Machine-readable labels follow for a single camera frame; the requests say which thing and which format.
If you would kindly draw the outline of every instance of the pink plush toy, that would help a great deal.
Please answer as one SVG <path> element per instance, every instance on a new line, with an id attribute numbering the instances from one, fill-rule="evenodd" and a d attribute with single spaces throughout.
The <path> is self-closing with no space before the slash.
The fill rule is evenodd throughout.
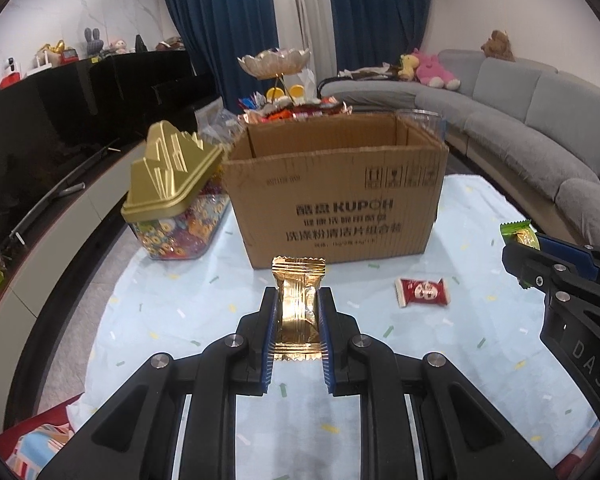
<path id="1" fill-rule="evenodd" d="M 449 70 L 438 61 L 438 55 L 427 56 L 418 49 L 414 49 L 413 56 L 420 61 L 420 66 L 416 69 L 418 80 L 427 86 L 433 88 L 446 88 L 447 90 L 458 90 L 460 80 L 456 78 Z"/>

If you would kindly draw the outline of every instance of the container of colorful beads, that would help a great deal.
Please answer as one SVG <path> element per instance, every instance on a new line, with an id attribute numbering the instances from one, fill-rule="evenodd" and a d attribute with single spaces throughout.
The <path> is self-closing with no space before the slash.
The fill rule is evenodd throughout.
<path id="1" fill-rule="evenodd" d="M 162 121 L 149 129 L 144 157 L 131 167 L 122 216 L 149 256 L 185 260 L 211 245 L 229 196 L 222 187 L 222 148 Z"/>

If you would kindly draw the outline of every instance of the light blue tablecloth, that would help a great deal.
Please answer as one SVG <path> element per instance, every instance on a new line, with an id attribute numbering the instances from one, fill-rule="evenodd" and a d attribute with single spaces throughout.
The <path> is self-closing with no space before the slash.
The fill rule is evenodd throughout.
<path id="1" fill-rule="evenodd" d="M 502 267 L 499 225 L 521 218 L 481 177 L 448 176 L 424 254 L 328 264 L 322 284 L 362 332 L 394 351 L 444 352 L 553 466 L 596 417 L 538 338 L 543 295 L 522 290 Z M 449 306 L 399 308 L 397 277 L 444 278 Z M 234 332 L 267 285 L 274 285 L 270 270 L 251 269 L 232 211 L 199 260 L 156 262 L 138 251 L 100 322 L 86 392 L 68 408 L 72 426 L 80 428 L 152 354 L 181 358 Z M 238 398 L 239 480 L 359 478 L 358 399 L 328 396 L 321 367 L 276 362 L 266 396 Z"/>

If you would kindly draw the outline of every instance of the yellow plush toy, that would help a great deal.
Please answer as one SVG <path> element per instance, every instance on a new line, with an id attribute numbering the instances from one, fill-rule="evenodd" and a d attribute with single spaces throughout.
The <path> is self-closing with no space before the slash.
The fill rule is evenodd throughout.
<path id="1" fill-rule="evenodd" d="M 400 64 L 402 68 L 398 72 L 398 77 L 405 81 L 413 81 L 416 75 L 416 69 L 420 66 L 420 61 L 417 57 L 411 54 L 402 54 L 400 56 Z"/>

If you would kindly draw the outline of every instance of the gray rabbit toy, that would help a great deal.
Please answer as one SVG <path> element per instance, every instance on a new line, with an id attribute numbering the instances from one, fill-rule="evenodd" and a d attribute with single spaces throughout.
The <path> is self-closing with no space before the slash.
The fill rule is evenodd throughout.
<path id="1" fill-rule="evenodd" d="M 104 46 L 104 41 L 100 39 L 100 31 L 94 28 L 91 39 L 91 29 L 87 27 L 84 29 L 84 39 L 87 40 L 87 56 L 97 56 Z"/>

